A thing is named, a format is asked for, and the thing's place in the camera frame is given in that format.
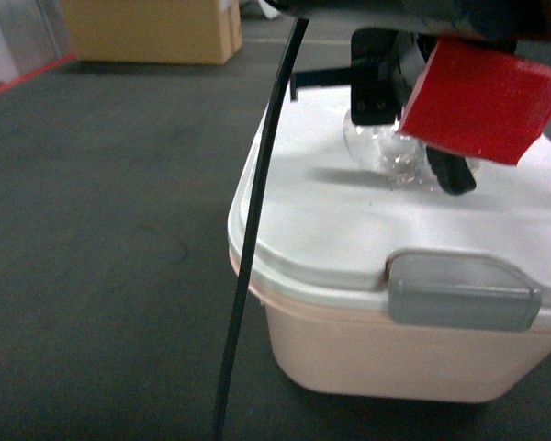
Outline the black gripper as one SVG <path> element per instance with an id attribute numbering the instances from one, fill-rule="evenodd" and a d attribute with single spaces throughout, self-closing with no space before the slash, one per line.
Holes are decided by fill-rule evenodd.
<path id="1" fill-rule="evenodd" d="M 360 28 L 351 38 L 351 67 L 296 71 L 290 99 L 301 88 L 351 85 L 351 120 L 356 126 L 391 125 L 401 119 L 415 83 L 430 57 L 426 35 Z"/>

